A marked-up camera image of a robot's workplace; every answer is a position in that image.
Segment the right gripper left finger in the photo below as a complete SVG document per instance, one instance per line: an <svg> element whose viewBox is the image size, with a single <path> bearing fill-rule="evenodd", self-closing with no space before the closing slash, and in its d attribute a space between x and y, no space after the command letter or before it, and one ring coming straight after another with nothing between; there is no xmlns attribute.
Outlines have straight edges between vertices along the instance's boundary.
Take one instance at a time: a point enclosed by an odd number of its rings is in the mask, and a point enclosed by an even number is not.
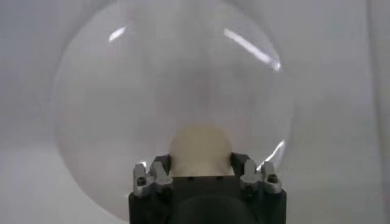
<svg viewBox="0 0 390 224"><path fill-rule="evenodd" d="M172 191L173 178L169 176L171 157L169 154L157 156L146 172L143 164L136 164L133 168L133 195L147 197L152 190L158 194Z"/></svg>

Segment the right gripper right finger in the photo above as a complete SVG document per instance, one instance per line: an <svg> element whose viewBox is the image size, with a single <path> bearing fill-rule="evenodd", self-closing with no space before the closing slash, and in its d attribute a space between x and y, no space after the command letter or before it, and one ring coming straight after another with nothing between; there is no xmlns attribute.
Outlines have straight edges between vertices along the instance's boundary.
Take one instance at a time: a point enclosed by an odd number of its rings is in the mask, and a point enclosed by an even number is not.
<svg viewBox="0 0 390 224"><path fill-rule="evenodd" d="M280 194L282 182L275 171L274 163L266 159L259 166L246 154L232 153L231 167L239 179L240 189L254 195L260 189L267 194Z"/></svg>

